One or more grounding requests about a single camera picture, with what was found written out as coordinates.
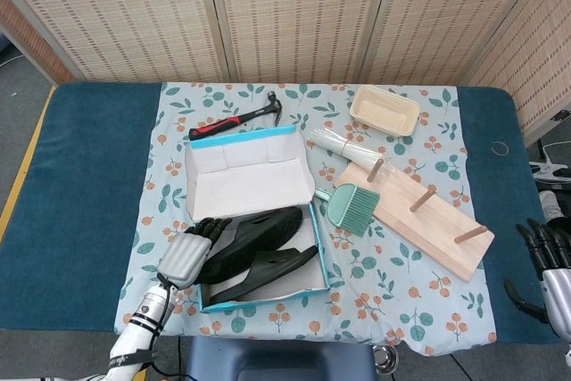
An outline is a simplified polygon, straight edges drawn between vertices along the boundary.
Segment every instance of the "shoebox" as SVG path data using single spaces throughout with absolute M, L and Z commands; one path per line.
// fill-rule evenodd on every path
M 190 142 L 186 147 L 186 208 L 194 222 L 232 218 L 209 257 L 229 245 L 238 224 L 261 213 L 298 206 L 303 221 L 279 250 L 318 253 L 299 269 L 236 301 L 209 305 L 210 297 L 244 281 L 244 271 L 217 285 L 198 285 L 199 309 L 209 313 L 317 294 L 329 289 L 324 251 L 311 198 L 315 182 L 307 164 L 302 136 L 295 126 L 267 128 Z

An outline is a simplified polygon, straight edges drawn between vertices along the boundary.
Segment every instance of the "blue mat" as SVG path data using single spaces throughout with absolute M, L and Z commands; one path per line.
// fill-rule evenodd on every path
M 529 302 L 543 304 L 534 266 L 516 231 L 527 218 L 544 222 L 542 207 L 508 93 L 497 88 L 459 87 L 462 136 L 468 149 L 466 170 L 476 220 L 495 238 L 484 256 L 498 341 L 549 344 L 559 342 L 549 325 L 518 311 L 503 289 L 509 278 Z M 509 152 L 506 156 L 493 153 Z
M 55 91 L 0 246 L 0 328 L 112 330 L 160 91 Z
M 8 302 L 0 305 L 0 328 L 113 329 L 160 87 L 68 84 L 54 93 L 0 246 L 0 296 Z M 516 310 L 501 284 L 512 278 L 523 296 L 542 301 L 515 230 L 542 211 L 513 102 L 494 88 L 458 94 L 476 218 L 496 235 L 484 265 L 499 340 L 555 342 L 549 327 Z M 495 155 L 494 141 L 506 143 L 509 155 Z

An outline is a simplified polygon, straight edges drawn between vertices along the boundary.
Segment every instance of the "green brush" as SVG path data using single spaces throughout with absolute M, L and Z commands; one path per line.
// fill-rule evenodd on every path
M 340 185 L 332 194 L 317 188 L 315 196 L 328 201 L 327 218 L 336 227 L 363 236 L 381 198 L 376 192 L 369 191 L 351 183 Z

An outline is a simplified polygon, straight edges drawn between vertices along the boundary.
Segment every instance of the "wooden peg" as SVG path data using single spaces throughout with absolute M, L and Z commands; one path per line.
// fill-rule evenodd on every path
M 418 198 L 414 204 L 412 204 L 410 206 L 410 211 L 415 212 L 416 210 L 418 210 L 418 208 L 424 204 L 425 202 L 428 201 L 428 198 L 430 198 L 432 195 L 436 194 L 436 191 L 434 191 L 434 189 L 428 189 L 420 198 Z
M 383 167 L 384 162 L 385 162 L 385 160 L 383 158 L 379 158 L 377 160 L 377 162 L 375 162 L 373 169 L 371 170 L 371 172 L 367 176 L 368 182 L 372 182 L 373 180 L 375 180 L 375 176 L 377 175 L 378 171 L 381 170 L 381 167 Z
M 483 234 L 487 230 L 488 230 L 487 227 L 485 227 L 484 225 L 480 225 L 478 228 L 474 228 L 471 231 L 465 232 L 461 236 L 457 236 L 456 238 L 454 238 L 454 243 L 460 244 L 466 240 L 469 240 L 474 236 L 479 236 L 480 234 Z

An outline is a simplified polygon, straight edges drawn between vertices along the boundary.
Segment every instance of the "wooden peg board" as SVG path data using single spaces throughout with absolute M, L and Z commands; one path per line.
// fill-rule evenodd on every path
M 335 185 L 354 183 L 378 192 L 381 199 L 375 209 L 377 219 L 462 280 L 469 281 L 492 243 L 493 233 L 488 230 L 456 244 L 454 237 L 478 228 L 480 224 L 438 195 L 430 197 L 415 212 L 410 211 L 410 206 L 426 193 L 427 188 L 396 168 L 382 168 L 372 182 L 367 181 L 367 176 L 365 170 L 351 163 Z

